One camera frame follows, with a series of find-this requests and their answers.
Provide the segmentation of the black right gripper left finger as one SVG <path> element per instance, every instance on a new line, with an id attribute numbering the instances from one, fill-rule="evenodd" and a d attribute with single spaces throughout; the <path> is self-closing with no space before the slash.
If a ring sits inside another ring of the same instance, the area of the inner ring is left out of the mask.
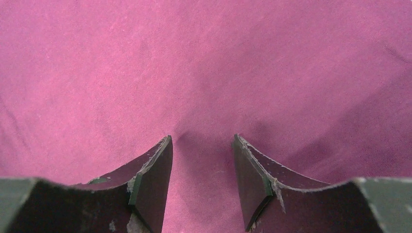
<path id="1" fill-rule="evenodd" d="M 3 233 L 159 233 L 172 169 L 172 138 L 85 184 L 0 180 Z"/>

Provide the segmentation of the maroon cloth wrap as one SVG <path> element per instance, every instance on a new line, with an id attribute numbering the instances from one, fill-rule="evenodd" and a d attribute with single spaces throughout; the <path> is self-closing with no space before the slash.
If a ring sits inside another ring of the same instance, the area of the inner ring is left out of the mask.
<path id="1" fill-rule="evenodd" d="M 0 174 L 86 183 L 173 139 L 166 233 L 244 230 L 231 143 L 412 174 L 409 0 L 3 0 Z"/>

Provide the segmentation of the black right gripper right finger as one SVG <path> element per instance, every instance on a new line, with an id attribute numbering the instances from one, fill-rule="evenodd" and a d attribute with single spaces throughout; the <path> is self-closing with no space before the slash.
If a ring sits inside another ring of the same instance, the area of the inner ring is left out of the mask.
<path id="1" fill-rule="evenodd" d="M 328 184 L 261 153 L 240 135 L 232 144 L 247 233 L 409 233 L 412 180 L 355 177 Z"/>

